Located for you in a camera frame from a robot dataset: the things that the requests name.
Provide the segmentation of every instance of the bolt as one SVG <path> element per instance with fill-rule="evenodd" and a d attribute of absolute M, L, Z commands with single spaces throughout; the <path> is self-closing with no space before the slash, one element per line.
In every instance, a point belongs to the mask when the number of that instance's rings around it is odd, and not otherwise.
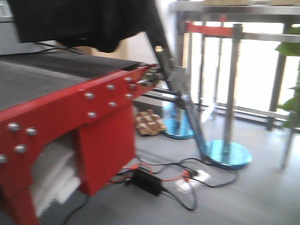
<path fill-rule="evenodd" d="M 88 112 L 88 117 L 93 119 L 97 117 L 97 113 L 96 112 Z"/>
<path fill-rule="evenodd" d="M 109 102 L 108 104 L 111 108 L 115 108 L 118 105 L 116 102 Z"/>
<path fill-rule="evenodd" d="M 133 95 L 130 94 L 130 93 L 128 93 L 128 94 L 125 94 L 125 97 L 126 97 L 127 99 L 132 99 Z"/>
<path fill-rule="evenodd" d="M 113 84 L 111 84 L 111 83 L 108 84 L 106 87 L 107 87 L 108 90 L 115 90 L 115 88 L 116 88 L 116 87 L 115 87 Z"/>
<path fill-rule="evenodd" d="M 136 89 L 136 84 L 135 83 L 131 83 L 130 85 L 129 85 L 129 89 Z"/>
<path fill-rule="evenodd" d="M 15 152 L 22 154 L 27 151 L 27 146 L 25 144 L 19 144 L 15 146 Z"/>
<path fill-rule="evenodd" d="M 126 82 L 132 82 L 132 78 L 130 76 L 125 77 L 124 80 Z"/>
<path fill-rule="evenodd" d="M 84 96 L 86 97 L 86 99 L 93 99 L 95 97 L 92 92 L 87 92 L 84 94 Z"/>
<path fill-rule="evenodd" d="M 0 154 L 0 164 L 7 163 L 8 158 L 5 154 Z"/>
<path fill-rule="evenodd" d="M 37 135 L 38 132 L 37 132 L 37 129 L 35 129 L 34 127 L 29 127 L 26 129 L 26 133 L 29 135 L 29 136 L 34 136 L 34 135 Z"/>
<path fill-rule="evenodd" d="M 16 132 L 21 130 L 19 123 L 9 123 L 7 127 L 11 132 Z"/>

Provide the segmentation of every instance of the power adapter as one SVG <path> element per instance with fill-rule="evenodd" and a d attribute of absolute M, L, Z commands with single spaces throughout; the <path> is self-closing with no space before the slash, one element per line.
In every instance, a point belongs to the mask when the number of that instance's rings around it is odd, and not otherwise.
<path fill-rule="evenodd" d="M 160 178 L 145 172 L 141 168 L 133 170 L 131 183 L 155 196 L 159 196 L 164 190 Z"/>

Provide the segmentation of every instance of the black conveyor belt surface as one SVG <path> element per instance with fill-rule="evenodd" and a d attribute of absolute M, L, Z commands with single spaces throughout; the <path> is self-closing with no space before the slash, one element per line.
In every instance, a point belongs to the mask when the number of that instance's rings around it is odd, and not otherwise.
<path fill-rule="evenodd" d="M 60 52 L 0 56 L 0 110 L 137 64 Z"/>

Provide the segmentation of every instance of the black cloth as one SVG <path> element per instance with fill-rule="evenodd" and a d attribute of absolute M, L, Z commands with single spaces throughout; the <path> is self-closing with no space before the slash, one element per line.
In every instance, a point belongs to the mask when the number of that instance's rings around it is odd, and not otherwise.
<path fill-rule="evenodd" d="M 113 52 L 140 31 L 167 47 L 154 0 L 8 0 L 20 41 L 57 40 Z"/>

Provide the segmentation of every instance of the wooden blocks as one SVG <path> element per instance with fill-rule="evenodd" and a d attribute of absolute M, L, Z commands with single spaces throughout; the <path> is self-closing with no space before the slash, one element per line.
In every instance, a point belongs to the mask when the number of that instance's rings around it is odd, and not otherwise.
<path fill-rule="evenodd" d="M 135 117 L 135 126 L 141 135 L 158 135 L 166 130 L 162 119 L 152 109 L 138 112 Z"/>

